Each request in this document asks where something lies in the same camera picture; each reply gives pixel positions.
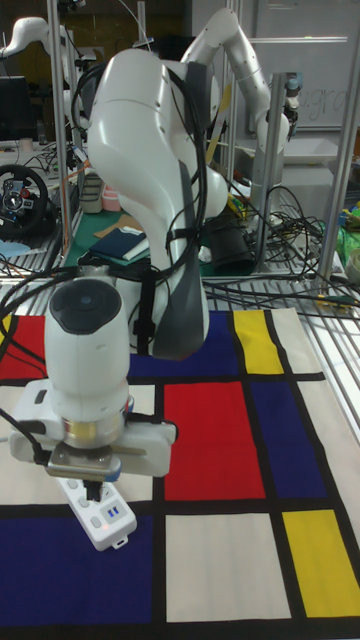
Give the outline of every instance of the red square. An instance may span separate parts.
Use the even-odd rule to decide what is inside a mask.
[[[43,316],[18,316],[14,340],[44,358]],[[10,344],[0,362],[0,380],[32,380],[46,376],[45,364]]]
[[[265,498],[240,382],[167,385],[164,412],[179,428],[166,500]]]

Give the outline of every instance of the white power strip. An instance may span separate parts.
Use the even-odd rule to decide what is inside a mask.
[[[86,499],[81,480],[56,478],[69,505],[85,529],[95,549],[104,551],[112,546],[120,549],[135,531],[136,517],[114,485],[105,482],[100,502]]]

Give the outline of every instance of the computer screen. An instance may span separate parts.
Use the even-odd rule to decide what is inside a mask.
[[[33,137],[36,131],[29,88],[24,76],[0,77],[0,140]]]

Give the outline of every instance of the steering wheel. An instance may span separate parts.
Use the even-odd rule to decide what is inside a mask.
[[[32,233],[45,215],[47,200],[46,185],[35,171],[17,164],[0,165],[0,238],[25,238]]]

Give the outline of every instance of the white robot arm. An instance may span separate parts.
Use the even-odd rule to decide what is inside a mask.
[[[260,206],[260,194],[265,164],[267,115],[270,108],[270,90],[265,81],[256,53],[242,31],[236,14],[220,9],[209,20],[201,33],[185,52],[182,61],[211,64],[215,54],[223,47],[231,69],[253,119],[257,139],[252,175],[251,203]],[[284,146],[289,134],[289,121],[282,114],[276,161],[276,181],[281,182]]]
[[[43,18],[20,18],[14,24],[11,42],[0,49],[0,60],[6,60],[24,51],[31,42],[41,42],[50,55],[49,25]]]
[[[120,460],[132,473],[164,475],[169,468],[175,426],[134,421],[129,413],[129,344],[140,355],[179,360],[207,335],[197,238],[205,215],[222,211],[227,188],[206,167],[202,132],[217,110],[208,65],[222,41],[243,91],[252,96],[263,155],[269,90],[231,12],[216,14],[186,63],[128,50],[110,61],[101,79],[88,129],[89,158],[143,227],[151,268],[141,281],[125,274],[116,282],[90,268],[51,299],[49,380],[30,383],[14,413],[18,421],[26,416],[44,425],[39,440],[49,451],[51,475],[95,480],[98,487],[117,476]],[[287,132],[283,119],[282,135]],[[29,442],[18,432],[11,451],[32,460]]]

